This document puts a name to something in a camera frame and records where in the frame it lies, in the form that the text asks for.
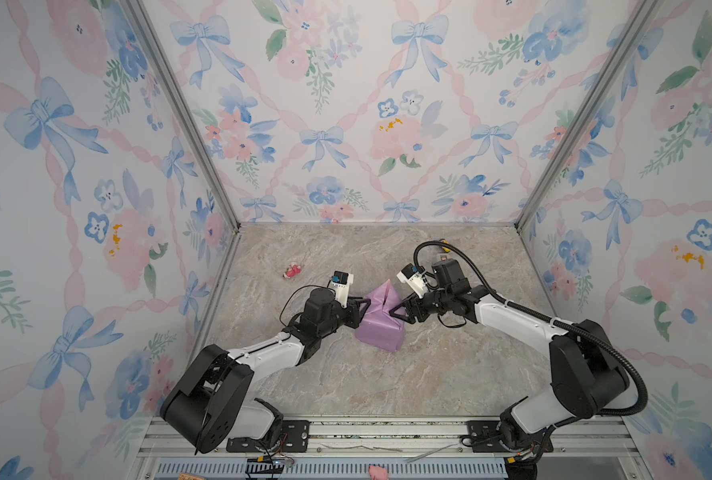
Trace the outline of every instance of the metal corner post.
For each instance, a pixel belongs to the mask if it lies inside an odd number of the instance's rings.
[[[234,234],[238,233],[238,218],[236,213],[231,208],[228,201],[226,189],[223,188],[220,182],[215,165],[209,157],[209,153],[204,147],[204,143],[198,135],[198,127],[196,122],[188,110],[188,103],[182,94],[172,66],[169,64],[167,57],[162,49],[159,41],[159,36],[151,24],[150,17],[146,8],[142,5],[142,0],[121,0],[120,4],[126,16],[130,19],[132,29],[137,33],[140,44],[145,51],[149,61],[153,64],[156,72],[159,75],[159,84],[162,91],[172,106],[175,115],[182,122],[182,134],[188,140],[191,149],[196,158],[196,162],[204,172],[207,184],[215,195],[216,202],[220,206],[220,210],[225,215],[227,221],[231,225]]]
[[[591,122],[593,115],[599,109],[601,102],[609,92],[612,83],[617,79],[618,73],[624,69],[626,63],[636,50],[636,46],[641,41],[642,36],[646,32],[646,27],[649,25],[652,17],[662,0],[641,0],[636,10],[631,14],[631,17],[626,24],[620,36],[620,41],[617,46],[610,52],[606,62],[599,72],[599,79],[591,87],[588,95],[580,104],[580,108],[575,115],[570,128],[566,132],[566,136],[556,147],[556,152],[553,158],[548,163],[548,167],[543,172],[543,175],[537,181],[532,195],[526,202],[526,206],[521,211],[521,214],[516,219],[516,228],[519,233],[526,221],[532,217],[540,207],[540,202],[545,197],[545,194],[550,189],[553,179],[556,178],[561,171],[566,159],[574,150],[577,142],[582,137],[582,132]]]

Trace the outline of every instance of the metal bracket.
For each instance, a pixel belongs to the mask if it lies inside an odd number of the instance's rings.
[[[494,436],[497,432],[497,425],[500,420],[469,420],[465,423],[468,428],[468,435],[471,441],[476,443],[477,438],[488,438]],[[545,444],[544,452],[551,453],[553,451],[553,443],[551,443],[550,438]],[[500,440],[493,440],[492,442],[479,443],[473,446],[474,453],[492,453],[492,452],[508,452],[509,450],[505,448]]]
[[[283,420],[281,439],[284,444],[279,448],[284,453],[305,453],[308,450],[308,420]],[[229,438],[226,445],[229,453],[262,453],[257,441],[252,438]]]

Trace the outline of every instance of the robotic arm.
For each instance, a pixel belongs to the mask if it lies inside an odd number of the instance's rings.
[[[418,252],[444,246],[463,258],[481,285],[471,286],[456,260],[433,264],[426,273]],[[426,276],[436,279],[429,287]],[[610,345],[598,323],[572,323],[550,318],[500,296],[476,265],[456,247],[425,242],[414,252],[414,264],[398,274],[413,293],[390,314],[408,323],[424,322],[436,313],[462,316],[492,326],[531,346],[550,359],[551,384],[523,398],[500,414],[496,434],[476,443],[499,441],[505,449],[522,452],[542,446],[555,428],[594,415],[634,415],[644,409],[647,390],[639,373]],[[301,365],[318,351],[322,339],[342,325],[357,328],[369,300],[348,296],[353,275],[335,272],[334,289],[317,288],[288,326],[256,345],[225,351],[217,345],[202,350],[164,401],[161,416],[201,453],[228,438],[244,438],[261,450],[273,450],[281,436],[283,415],[256,398],[245,401],[251,384]],[[406,315],[397,314],[400,307]]]

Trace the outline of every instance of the purple pouch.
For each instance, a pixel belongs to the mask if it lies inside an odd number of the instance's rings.
[[[388,313],[390,309],[401,303],[401,298],[390,280],[380,285],[367,295],[372,300],[364,318],[356,329],[356,338],[369,345],[389,352],[398,352],[404,343],[404,322],[395,319]],[[404,315],[404,308],[396,311]]]

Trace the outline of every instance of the floral wallpaper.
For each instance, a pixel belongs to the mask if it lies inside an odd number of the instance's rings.
[[[229,227],[111,0],[0,2],[0,480],[124,478]]]
[[[662,3],[522,235],[557,314],[644,375],[655,478],[712,480],[712,0]]]
[[[323,223],[514,222],[636,6],[143,3],[240,220]]]

